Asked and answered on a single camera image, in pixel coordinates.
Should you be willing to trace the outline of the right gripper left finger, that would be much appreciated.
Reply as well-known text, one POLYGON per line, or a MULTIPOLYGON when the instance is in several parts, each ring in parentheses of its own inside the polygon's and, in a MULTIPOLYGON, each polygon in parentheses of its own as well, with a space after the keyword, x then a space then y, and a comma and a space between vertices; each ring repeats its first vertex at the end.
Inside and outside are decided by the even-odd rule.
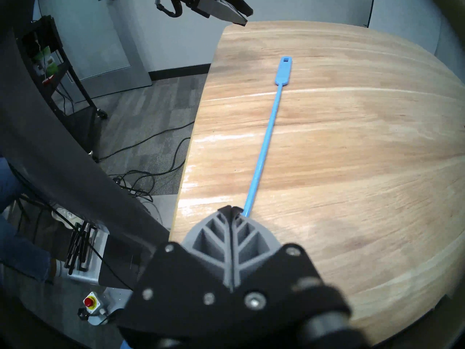
POLYGON ((233 323, 232 222, 225 206, 183 243, 158 249, 116 323, 120 331, 213 331, 233 323))

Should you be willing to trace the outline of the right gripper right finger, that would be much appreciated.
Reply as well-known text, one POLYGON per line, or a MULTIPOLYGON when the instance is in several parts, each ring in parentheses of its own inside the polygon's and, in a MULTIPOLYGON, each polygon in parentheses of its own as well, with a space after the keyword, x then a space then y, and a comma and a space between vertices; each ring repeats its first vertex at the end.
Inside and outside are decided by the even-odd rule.
POLYGON ((232 332, 338 332, 339 292, 324 284, 296 243, 266 242, 271 232, 232 207, 236 308, 232 332))

